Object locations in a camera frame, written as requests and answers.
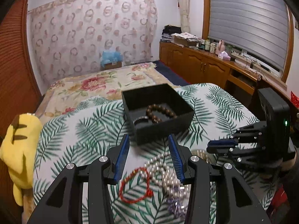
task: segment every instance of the pearl necklace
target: pearl necklace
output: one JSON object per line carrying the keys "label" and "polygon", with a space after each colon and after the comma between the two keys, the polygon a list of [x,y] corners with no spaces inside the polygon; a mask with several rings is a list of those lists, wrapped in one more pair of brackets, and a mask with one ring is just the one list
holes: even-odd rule
{"label": "pearl necklace", "polygon": [[[182,199],[189,195],[190,185],[183,186],[177,179],[175,171],[171,172],[170,167],[163,162],[169,155],[169,151],[164,154],[162,153],[161,155],[157,155],[150,161],[144,163],[144,167],[148,169],[148,174],[151,177],[152,182],[159,187],[163,187],[169,197]],[[159,173],[162,176],[162,180],[158,180],[156,177],[156,174]],[[141,172],[141,177],[143,179],[147,179],[147,174],[145,172]]]}

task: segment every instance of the jar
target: jar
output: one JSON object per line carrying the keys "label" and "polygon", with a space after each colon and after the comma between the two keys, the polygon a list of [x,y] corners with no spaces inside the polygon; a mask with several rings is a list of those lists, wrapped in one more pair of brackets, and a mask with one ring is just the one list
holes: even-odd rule
{"label": "jar", "polygon": [[205,50],[205,51],[210,51],[210,41],[209,41],[209,40],[206,40],[206,41],[205,41],[205,47],[204,47],[204,50]]}
{"label": "jar", "polygon": [[215,43],[212,43],[210,44],[210,53],[215,53],[215,48],[216,48],[216,44]]}
{"label": "jar", "polygon": [[233,49],[233,47],[231,46],[231,45],[227,45],[226,46],[226,53],[229,55],[229,56],[231,56],[231,50]]}
{"label": "jar", "polygon": [[204,43],[205,43],[205,40],[201,39],[201,44],[200,44],[200,47],[199,47],[200,50],[204,49]]}

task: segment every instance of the robotic hand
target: robotic hand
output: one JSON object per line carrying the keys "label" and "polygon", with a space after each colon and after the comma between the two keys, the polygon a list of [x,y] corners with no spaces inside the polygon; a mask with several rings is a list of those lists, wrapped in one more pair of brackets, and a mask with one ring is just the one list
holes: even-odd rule
{"label": "robotic hand", "polygon": [[[295,158],[290,139],[290,109],[271,88],[258,90],[266,121],[237,128],[229,139],[208,143],[207,152],[227,156],[236,168],[277,176]],[[256,148],[239,149],[239,143],[256,143]]]}

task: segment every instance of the wooden cabinet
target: wooden cabinet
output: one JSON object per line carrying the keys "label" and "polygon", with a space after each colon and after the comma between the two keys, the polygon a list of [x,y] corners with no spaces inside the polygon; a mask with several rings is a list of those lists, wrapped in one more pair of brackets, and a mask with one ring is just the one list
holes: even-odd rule
{"label": "wooden cabinet", "polygon": [[163,43],[160,46],[160,51],[159,51],[159,58],[160,61],[162,61],[165,65],[170,66],[169,62],[170,62],[170,46],[168,46],[167,43]]}
{"label": "wooden cabinet", "polygon": [[204,57],[198,53],[188,53],[186,67],[188,70],[188,82],[191,84],[204,82],[203,78]]}
{"label": "wooden cabinet", "polygon": [[186,58],[183,48],[176,46],[171,50],[169,67],[182,78],[187,78]]}
{"label": "wooden cabinet", "polygon": [[213,83],[225,87],[230,67],[204,51],[194,51],[172,43],[160,43],[160,60],[191,84]]}
{"label": "wooden cabinet", "polygon": [[214,60],[208,59],[204,63],[203,73],[204,78],[203,81],[205,83],[213,83],[218,85],[221,88],[224,88],[226,80],[228,78],[230,68],[220,64]]}

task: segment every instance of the wooden bead bracelet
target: wooden bead bracelet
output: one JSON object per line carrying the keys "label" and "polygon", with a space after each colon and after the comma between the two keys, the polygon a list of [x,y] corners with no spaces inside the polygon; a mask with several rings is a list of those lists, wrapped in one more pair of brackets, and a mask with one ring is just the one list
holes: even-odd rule
{"label": "wooden bead bracelet", "polygon": [[[144,194],[144,196],[136,199],[136,200],[128,200],[126,198],[124,198],[124,187],[126,185],[126,183],[128,181],[130,181],[139,171],[143,171],[144,173],[147,174],[147,190]],[[134,203],[137,203],[141,200],[144,200],[146,197],[152,197],[153,196],[153,191],[150,189],[150,180],[151,180],[151,176],[149,175],[149,173],[147,172],[147,168],[146,167],[138,167],[138,168],[135,168],[128,177],[126,177],[124,180],[122,180],[121,182],[121,188],[119,190],[119,197],[121,198],[121,200],[127,204],[134,204]]]}
{"label": "wooden bead bracelet", "polygon": [[161,112],[162,114],[165,114],[169,118],[177,118],[176,114],[174,112],[171,112],[169,109],[161,106],[161,105],[149,105],[145,111],[145,114],[149,117],[149,119],[152,120],[152,122],[158,121],[158,123],[162,122],[160,118],[158,118],[156,115],[154,115],[152,112],[153,111],[158,111]]}

